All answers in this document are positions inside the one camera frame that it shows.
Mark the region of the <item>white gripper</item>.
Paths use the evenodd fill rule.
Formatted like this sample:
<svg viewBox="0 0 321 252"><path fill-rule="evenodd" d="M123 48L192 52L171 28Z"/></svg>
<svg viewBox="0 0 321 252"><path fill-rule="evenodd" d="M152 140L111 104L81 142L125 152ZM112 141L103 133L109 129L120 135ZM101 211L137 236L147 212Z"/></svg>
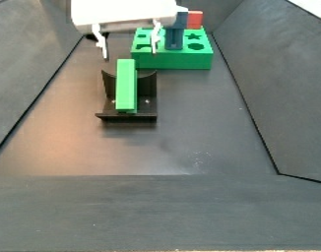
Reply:
<svg viewBox="0 0 321 252"><path fill-rule="evenodd" d="M176 0L70 0L70 21L82 34L92 33L108 60L107 39L100 32L152 28L151 53L156 54L159 31L176 20Z"/></svg>

